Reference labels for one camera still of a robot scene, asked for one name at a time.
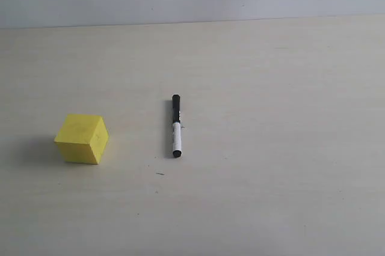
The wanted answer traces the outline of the black and white marker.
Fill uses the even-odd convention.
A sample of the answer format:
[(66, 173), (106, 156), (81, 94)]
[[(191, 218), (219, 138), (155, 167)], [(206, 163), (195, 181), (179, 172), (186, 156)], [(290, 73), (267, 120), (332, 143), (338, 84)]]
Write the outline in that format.
[(180, 123), (180, 95), (174, 94), (172, 96), (172, 128), (173, 128), (173, 142), (172, 153), (174, 158), (182, 155), (182, 137), (181, 137), (181, 123)]

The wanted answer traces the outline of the yellow foam cube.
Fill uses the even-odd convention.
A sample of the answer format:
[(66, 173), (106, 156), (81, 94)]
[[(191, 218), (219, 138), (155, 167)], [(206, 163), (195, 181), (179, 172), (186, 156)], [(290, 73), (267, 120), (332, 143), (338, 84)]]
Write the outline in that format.
[(69, 114), (54, 139), (54, 143), (69, 163), (98, 165), (109, 134), (100, 115)]

